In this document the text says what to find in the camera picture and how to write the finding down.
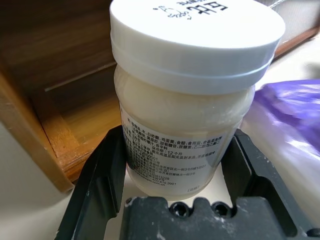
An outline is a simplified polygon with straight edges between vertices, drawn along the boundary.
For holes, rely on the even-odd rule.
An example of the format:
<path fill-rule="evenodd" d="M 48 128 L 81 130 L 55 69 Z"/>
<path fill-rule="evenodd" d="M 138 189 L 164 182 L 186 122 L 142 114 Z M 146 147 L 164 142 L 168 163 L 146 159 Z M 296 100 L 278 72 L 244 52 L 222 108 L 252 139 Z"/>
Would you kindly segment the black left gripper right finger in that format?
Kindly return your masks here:
<path fill-rule="evenodd" d="M 298 206 L 276 167 L 236 130 L 221 162 L 232 215 L 225 240 L 314 240 L 316 228 Z"/>

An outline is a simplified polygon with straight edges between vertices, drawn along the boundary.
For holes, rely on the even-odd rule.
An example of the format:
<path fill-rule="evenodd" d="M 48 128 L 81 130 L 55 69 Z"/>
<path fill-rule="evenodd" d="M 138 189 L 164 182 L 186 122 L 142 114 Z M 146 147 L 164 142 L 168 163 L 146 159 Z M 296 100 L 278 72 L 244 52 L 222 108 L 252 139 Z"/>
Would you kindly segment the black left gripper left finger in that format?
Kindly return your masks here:
<path fill-rule="evenodd" d="M 120 211 L 127 156 L 122 126 L 109 130 L 85 161 L 60 226 L 60 240 L 102 240 Z"/>

